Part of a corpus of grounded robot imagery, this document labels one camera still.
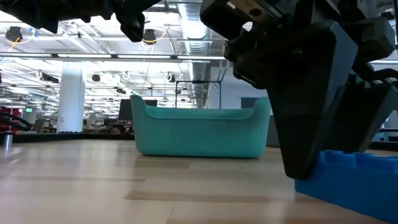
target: teal bin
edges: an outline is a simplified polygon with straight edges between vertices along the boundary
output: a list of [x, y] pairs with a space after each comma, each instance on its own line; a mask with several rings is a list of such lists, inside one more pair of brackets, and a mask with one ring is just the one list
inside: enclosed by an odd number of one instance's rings
[[137, 150], [147, 156], [257, 158], [266, 149], [267, 98], [241, 110], [148, 106], [131, 96]]

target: blue object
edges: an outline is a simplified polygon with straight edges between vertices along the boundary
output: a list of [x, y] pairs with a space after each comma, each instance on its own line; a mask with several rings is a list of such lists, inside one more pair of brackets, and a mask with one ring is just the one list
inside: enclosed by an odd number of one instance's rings
[[309, 180], [297, 192], [389, 223], [398, 223], [398, 157], [321, 152]]
[[148, 106], [131, 96], [136, 147], [148, 156], [257, 158], [266, 149], [267, 98], [241, 110]]

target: metal frame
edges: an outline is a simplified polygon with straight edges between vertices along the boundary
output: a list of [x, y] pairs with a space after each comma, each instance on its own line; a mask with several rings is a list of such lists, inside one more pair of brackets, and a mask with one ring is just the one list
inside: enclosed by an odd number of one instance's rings
[[178, 84], [179, 83], [192, 83], [192, 84], [205, 84], [205, 83], [218, 83], [220, 88], [218, 89], [218, 93], [220, 94], [220, 109], [221, 109], [221, 81], [201, 81], [201, 80], [194, 80], [194, 81], [176, 81], [175, 82], [175, 107], [177, 108], [177, 97], [178, 97]]

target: blue lego brick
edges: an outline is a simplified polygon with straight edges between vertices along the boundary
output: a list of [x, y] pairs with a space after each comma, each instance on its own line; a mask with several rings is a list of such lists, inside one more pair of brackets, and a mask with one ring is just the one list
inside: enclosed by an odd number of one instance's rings
[[309, 180], [297, 192], [389, 223], [398, 223], [398, 156], [321, 152]]

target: table surface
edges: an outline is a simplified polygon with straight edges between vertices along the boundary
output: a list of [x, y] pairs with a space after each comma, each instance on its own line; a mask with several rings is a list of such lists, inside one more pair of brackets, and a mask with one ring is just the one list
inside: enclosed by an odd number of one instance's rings
[[296, 193], [278, 148], [260, 159], [147, 157], [134, 141], [13, 149], [0, 160], [2, 223], [382, 223]]

